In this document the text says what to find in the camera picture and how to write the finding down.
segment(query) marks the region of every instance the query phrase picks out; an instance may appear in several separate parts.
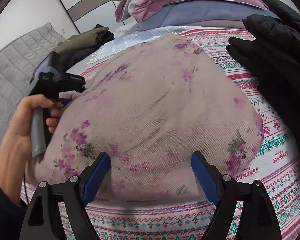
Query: floral pillowcase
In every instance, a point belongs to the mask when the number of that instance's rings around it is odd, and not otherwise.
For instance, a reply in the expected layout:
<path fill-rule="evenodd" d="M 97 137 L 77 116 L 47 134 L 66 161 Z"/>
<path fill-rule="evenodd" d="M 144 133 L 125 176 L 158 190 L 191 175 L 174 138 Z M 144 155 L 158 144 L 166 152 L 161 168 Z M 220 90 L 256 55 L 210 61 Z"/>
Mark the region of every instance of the floral pillowcase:
<path fill-rule="evenodd" d="M 98 196 L 126 200 L 202 195 L 190 158 L 201 151 L 235 175 L 263 141 L 262 119 L 244 93 L 191 41 L 167 34 L 107 60 L 64 111 L 28 179 L 60 183 L 111 157 Z"/>

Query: gray-brown panel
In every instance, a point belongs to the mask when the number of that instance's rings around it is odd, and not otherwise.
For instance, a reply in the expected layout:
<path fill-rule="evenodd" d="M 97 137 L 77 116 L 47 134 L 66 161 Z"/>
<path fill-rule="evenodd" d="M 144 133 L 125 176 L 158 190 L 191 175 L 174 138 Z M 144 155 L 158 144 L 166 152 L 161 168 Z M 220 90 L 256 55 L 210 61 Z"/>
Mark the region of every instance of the gray-brown panel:
<path fill-rule="evenodd" d="M 68 10 L 70 18 L 75 22 L 93 9 L 103 5 L 110 0 L 81 0 Z"/>

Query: dark clothing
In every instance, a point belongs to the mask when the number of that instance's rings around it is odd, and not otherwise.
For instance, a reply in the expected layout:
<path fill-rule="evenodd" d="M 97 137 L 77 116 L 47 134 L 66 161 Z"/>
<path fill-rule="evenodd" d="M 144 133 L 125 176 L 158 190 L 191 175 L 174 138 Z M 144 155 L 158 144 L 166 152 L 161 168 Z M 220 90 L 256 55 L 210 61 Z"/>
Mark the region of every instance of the dark clothing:
<path fill-rule="evenodd" d="M 227 51 L 260 82 L 258 90 L 296 137 L 300 152 L 300 15 L 278 0 L 263 0 L 281 20 L 242 20 L 254 41 L 229 39 Z"/>
<path fill-rule="evenodd" d="M 112 41 L 114 34 L 106 32 L 99 40 L 99 42 L 91 47 L 84 49 L 72 49 L 60 53 L 60 60 L 57 67 L 58 72 L 66 72 L 69 68 L 74 66 L 79 61 L 85 59 L 87 56 L 98 50 L 103 44 Z"/>
<path fill-rule="evenodd" d="M 19 239 L 26 204 L 21 201 L 21 208 L 13 204 L 0 188 L 0 239 Z"/>

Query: patterned tablecloth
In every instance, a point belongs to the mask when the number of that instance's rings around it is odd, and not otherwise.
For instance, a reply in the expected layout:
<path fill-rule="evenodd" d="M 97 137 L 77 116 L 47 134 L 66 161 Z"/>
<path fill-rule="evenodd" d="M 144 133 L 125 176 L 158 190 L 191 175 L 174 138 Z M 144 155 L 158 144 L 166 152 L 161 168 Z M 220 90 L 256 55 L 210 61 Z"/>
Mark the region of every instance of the patterned tablecloth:
<path fill-rule="evenodd" d="M 204 49 L 242 89 L 262 116 L 265 139 L 261 150 L 251 165 L 242 170 L 235 179 L 247 183 L 260 179 L 268 190 L 277 214 L 282 239 L 295 239 L 300 232 L 300 156 L 295 139 L 282 118 L 256 89 L 256 78 L 226 51 L 230 37 L 245 40 L 253 40 L 254 37 L 246 30 L 198 27 L 180 35 Z M 91 78 L 98 73 L 98 66 L 103 61 L 88 68 L 82 75 Z M 34 187 L 27 185 L 27 192 L 31 197 Z M 23 190 L 21 197 L 25 200 Z M 242 202 L 237 203 L 227 240 L 234 239 L 242 205 Z M 65 206 L 60 203 L 59 207 L 67 238 L 74 239 Z M 215 206 L 205 196 L 199 199 L 134 203 L 97 199 L 86 210 L 102 240 L 196 240 L 201 238 L 207 228 Z"/>

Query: person's arm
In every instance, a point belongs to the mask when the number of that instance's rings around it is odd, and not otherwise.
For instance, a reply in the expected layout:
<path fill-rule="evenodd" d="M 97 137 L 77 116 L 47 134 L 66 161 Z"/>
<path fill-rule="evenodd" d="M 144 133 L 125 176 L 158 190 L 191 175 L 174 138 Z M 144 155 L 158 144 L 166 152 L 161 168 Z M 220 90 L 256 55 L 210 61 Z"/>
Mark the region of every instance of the person's arm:
<path fill-rule="evenodd" d="M 30 122 L 32 109 L 53 107 L 43 95 L 23 98 L 16 109 L 0 147 L 0 239 L 19 239 L 26 210 L 20 208 L 20 190 L 26 162 L 31 157 Z M 52 109 L 46 120 L 49 131 L 58 124 L 59 110 Z"/>

